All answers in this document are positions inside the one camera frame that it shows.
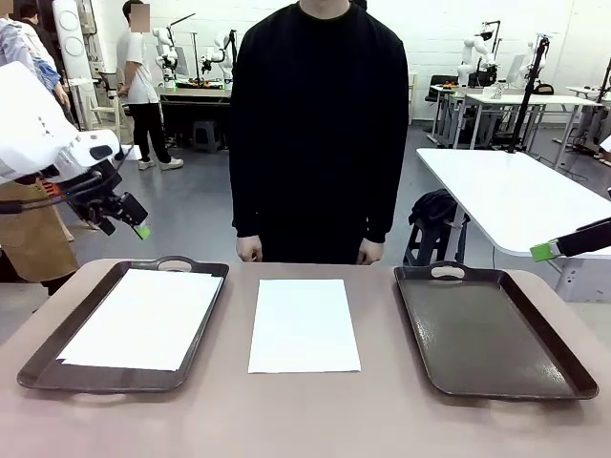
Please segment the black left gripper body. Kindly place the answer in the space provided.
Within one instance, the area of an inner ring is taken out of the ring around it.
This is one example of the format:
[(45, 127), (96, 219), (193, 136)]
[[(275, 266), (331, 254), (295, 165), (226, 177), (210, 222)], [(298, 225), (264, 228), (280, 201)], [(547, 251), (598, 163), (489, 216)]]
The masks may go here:
[(104, 218), (125, 221), (124, 210), (115, 192), (118, 182), (90, 182), (75, 185), (71, 191), (71, 209), (82, 220), (100, 222)]

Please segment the person right forearm black sleeve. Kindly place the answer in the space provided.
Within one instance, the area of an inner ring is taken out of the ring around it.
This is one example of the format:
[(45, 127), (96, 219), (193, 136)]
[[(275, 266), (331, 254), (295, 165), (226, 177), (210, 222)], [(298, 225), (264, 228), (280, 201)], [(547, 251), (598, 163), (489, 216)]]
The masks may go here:
[(260, 171), (256, 153), (238, 144), (230, 147), (233, 227), (239, 238), (258, 236), (260, 233)]

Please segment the person left forearm black sleeve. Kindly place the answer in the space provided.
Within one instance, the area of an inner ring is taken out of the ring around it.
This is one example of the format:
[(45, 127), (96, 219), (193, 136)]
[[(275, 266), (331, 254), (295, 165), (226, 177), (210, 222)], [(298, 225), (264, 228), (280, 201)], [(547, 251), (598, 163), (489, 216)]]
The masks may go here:
[(369, 241), (383, 244), (392, 227), (404, 154), (404, 150), (384, 151), (368, 168), (366, 238)]

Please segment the person right hand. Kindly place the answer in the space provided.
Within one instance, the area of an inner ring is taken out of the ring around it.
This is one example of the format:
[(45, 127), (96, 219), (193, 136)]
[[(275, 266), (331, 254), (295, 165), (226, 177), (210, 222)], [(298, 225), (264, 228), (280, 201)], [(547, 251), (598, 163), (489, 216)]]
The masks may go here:
[(259, 236), (237, 238), (236, 252), (243, 262), (261, 262), (263, 246)]

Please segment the white wooden chair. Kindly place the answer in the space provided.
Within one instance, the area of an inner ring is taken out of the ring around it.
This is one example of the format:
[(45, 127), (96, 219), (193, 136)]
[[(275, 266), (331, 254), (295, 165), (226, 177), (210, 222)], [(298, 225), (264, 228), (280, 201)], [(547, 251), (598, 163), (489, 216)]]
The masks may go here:
[(92, 126), (94, 130), (107, 129), (113, 131), (122, 144), (131, 144), (132, 128), (122, 105), (113, 107), (94, 107), (91, 109)]

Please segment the small dark stool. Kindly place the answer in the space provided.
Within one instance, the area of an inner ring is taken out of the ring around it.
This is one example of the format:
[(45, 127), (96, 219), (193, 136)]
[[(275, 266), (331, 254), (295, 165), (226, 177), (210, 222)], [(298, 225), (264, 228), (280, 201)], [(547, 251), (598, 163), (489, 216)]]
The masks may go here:
[(215, 120), (198, 120), (193, 123), (193, 148), (207, 154), (215, 154), (221, 148), (221, 138)]

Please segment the background robot desk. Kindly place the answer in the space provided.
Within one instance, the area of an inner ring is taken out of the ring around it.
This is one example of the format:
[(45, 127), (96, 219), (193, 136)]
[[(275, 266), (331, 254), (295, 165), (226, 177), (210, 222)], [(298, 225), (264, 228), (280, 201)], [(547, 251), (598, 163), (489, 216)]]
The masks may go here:
[(221, 152), (227, 149), (227, 125), (231, 92), (219, 89), (157, 88), (165, 136), (173, 146), (193, 148), (193, 123), (215, 120), (218, 126)]

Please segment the brown plastic tray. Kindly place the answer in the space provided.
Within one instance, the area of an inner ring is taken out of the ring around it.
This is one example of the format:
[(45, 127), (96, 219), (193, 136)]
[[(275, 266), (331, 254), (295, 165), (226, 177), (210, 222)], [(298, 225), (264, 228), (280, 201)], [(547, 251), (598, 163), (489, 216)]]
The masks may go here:
[(426, 374), (441, 393), (502, 401), (581, 401), (597, 382), (514, 279), (457, 262), (394, 277)]
[[(63, 364), (57, 360), (60, 351), (90, 319), (102, 301), (126, 275), (130, 268), (137, 271), (158, 272), (165, 262), (180, 261), (190, 266), (195, 274), (209, 274), (220, 285), (212, 296), (211, 304), (199, 320), (194, 336), (180, 366), (174, 371), (161, 369), (94, 367), (90, 365)], [(92, 292), (74, 309), (45, 342), (33, 353), (16, 376), (17, 383), (25, 388), (87, 393), (96, 395), (165, 393), (179, 388), (189, 376), (191, 365), (200, 348), (206, 327), (219, 301), (229, 273), (224, 263), (197, 262), (186, 257), (174, 256), (158, 260), (123, 260), (116, 262), (102, 277)]]

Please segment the black bag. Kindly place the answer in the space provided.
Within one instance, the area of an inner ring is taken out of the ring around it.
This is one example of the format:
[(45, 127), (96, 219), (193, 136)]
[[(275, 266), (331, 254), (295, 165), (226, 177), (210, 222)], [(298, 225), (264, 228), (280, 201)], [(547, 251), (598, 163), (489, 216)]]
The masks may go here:
[(408, 221), (414, 225), (421, 221), (426, 226), (453, 220), (457, 202), (446, 189), (428, 192), (419, 198), (411, 208)]

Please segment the tall white tower unit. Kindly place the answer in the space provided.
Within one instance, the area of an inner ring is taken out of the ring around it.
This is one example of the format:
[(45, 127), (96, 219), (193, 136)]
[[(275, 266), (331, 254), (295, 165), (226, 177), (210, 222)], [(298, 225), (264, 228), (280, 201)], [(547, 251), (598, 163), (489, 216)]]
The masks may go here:
[(79, 121), (85, 131), (94, 127), (92, 103), (96, 102), (95, 80), (92, 78), (85, 48), (81, 21), (75, 0), (53, 0), (53, 18), (69, 87), (74, 97)]

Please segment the thin black lamp stand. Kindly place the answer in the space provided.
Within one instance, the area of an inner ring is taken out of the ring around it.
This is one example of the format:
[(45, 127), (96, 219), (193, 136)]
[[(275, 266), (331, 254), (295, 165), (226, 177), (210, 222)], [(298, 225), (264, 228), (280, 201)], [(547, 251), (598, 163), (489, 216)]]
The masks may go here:
[[(172, 23), (168, 25), (168, 30), (171, 30), (174, 26), (191, 19), (195, 15), (196, 14), (193, 12), (184, 17), (181, 17), (180, 19), (173, 21)], [(195, 84), (199, 88), (201, 86), (201, 78), (200, 78), (200, 65), (199, 65), (199, 56), (198, 56), (198, 47), (197, 47), (197, 34), (198, 33), (196, 31), (190, 31), (189, 34), (191, 35), (192, 43), (193, 43), (192, 47), (193, 47), (193, 55), (194, 55), (194, 67), (196, 69)]]

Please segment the black step stool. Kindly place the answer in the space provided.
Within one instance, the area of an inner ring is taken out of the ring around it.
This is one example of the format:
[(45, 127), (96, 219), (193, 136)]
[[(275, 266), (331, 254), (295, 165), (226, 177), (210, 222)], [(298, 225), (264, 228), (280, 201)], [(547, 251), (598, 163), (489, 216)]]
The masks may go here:
[(407, 243), (403, 264), (426, 266), (445, 259), (451, 233), (451, 222), (447, 219), (429, 220), (410, 216), (411, 234)]

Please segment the figure in pale shirt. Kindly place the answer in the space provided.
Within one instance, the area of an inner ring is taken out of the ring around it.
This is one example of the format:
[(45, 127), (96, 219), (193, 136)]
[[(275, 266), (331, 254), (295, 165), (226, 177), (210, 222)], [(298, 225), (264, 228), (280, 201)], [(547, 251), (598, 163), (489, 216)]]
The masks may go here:
[(21, 25), (7, 16), (0, 16), (0, 67), (12, 62), (20, 62), (31, 73), (36, 72)]

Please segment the man in black jacket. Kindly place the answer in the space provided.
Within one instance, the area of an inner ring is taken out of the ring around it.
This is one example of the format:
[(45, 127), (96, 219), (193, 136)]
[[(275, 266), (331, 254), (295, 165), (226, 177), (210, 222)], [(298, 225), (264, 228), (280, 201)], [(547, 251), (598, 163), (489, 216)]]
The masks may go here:
[(39, 11), (34, 4), (24, 4), (19, 9), (19, 22), (23, 24), (23, 37), (31, 51), (44, 59), (54, 70), (62, 73), (63, 67), (51, 35), (40, 25)]

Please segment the black office chair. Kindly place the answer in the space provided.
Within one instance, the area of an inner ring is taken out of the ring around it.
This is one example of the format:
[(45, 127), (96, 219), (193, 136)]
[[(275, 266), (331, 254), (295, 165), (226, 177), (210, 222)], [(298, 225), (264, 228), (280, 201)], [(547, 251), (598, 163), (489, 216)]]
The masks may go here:
[(458, 77), (454, 75), (434, 74), (431, 76), (429, 91), (425, 101), (434, 106), (434, 119), (427, 138), (435, 146), (440, 145), (439, 135), (443, 132), (452, 95), (457, 87)]

